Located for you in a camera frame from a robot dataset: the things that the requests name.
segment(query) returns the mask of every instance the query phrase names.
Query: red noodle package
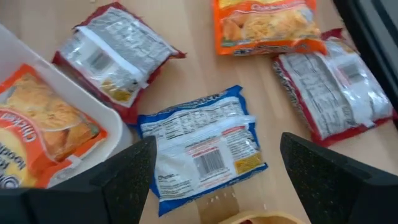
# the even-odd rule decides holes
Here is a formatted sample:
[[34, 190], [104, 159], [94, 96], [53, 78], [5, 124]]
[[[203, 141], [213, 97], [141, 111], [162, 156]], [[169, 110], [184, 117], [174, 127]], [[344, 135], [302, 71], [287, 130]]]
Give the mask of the red noodle package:
[[118, 2], [99, 7], [75, 27], [73, 38], [53, 63], [122, 119], [135, 124], [137, 101], [170, 58], [185, 54], [172, 47]]
[[335, 29], [322, 35], [329, 55], [285, 54], [274, 70], [322, 146], [380, 125], [395, 113], [361, 57]]

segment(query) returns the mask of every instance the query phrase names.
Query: white plastic container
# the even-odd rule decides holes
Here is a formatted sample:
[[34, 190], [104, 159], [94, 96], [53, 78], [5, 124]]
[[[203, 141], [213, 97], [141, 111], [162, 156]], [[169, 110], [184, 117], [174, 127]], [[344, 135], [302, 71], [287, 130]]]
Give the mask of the white plastic container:
[[132, 144], [132, 134], [115, 110], [92, 97], [0, 24], [0, 83], [23, 63], [33, 66], [65, 101], [91, 116], [108, 132], [108, 137], [78, 167], [57, 174], [60, 182], [103, 162]]

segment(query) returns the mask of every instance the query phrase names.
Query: light wooden surface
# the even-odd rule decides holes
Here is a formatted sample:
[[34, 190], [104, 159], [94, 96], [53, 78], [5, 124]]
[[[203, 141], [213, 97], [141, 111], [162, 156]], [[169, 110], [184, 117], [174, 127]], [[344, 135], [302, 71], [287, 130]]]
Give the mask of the light wooden surface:
[[[0, 0], [0, 22], [46, 59], [70, 36], [70, 29], [109, 0]], [[184, 60], [170, 61], [146, 91], [141, 113], [217, 93], [235, 84], [244, 87], [251, 114], [258, 117], [257, 134], [269, 168], [234, 185], [240, 211], [280, 210], [307, 223], [309, 219], [284, 169], [280, 135], [289, 131], [307, 138], [287, 95], [265, 56], [215, 55], [211, 0], [124, 0], [171, 44], [187, 52]], [[318, 0], [322, 30], [341, 26], [330, 0]], [[392, 123], [331, 147], [380, 169], [398, 174], [398, 135]], [[148, 195], [141, 223], [200, 223], [198, 203], [192, 202], [157, 218], [158, 199]]]

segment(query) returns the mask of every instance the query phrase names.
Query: plastic wrapper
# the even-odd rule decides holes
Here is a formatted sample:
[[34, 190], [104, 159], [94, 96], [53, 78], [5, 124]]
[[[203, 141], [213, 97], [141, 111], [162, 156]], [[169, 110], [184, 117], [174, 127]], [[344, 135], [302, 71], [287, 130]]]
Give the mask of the plastic wrapper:
[[350, 138], [393, 117], [394, 110], [342, 29], [323, 34], [329, 56], [286, 54], [274, 70], [292, 103], [322, 146]]
[[73, 37], [53, 63], [114, 108], [129, 123], [137, 119], [137, 101], [170, 58], [181, 53], [120, 3], [99, 7], [75, 27]]
[[241, 90], [234, 86], [139, 116], [140, 135], [157, 140], [151, 189], [160, 199], [159, 216], [267, 168], [256, 119], [249, 115]]
[[216, 51], [224, 55], [321, 52], [316, 0], [213, 0]]
[[0, 85], [0, 189], [47, 187], [105, 137], [29, 65]]

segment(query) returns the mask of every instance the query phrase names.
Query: black speckled panel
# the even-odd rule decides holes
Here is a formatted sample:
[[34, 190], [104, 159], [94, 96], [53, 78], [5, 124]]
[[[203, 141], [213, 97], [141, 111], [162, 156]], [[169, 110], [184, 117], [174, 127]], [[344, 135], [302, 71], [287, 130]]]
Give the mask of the black speckled panel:
[[290, 133], [280, 150], [312, 223], [398, 223], [397, 176]]
[[155, 161], [152, 136], [51, 189], [0, 189], [0, 224], [138, 224]]

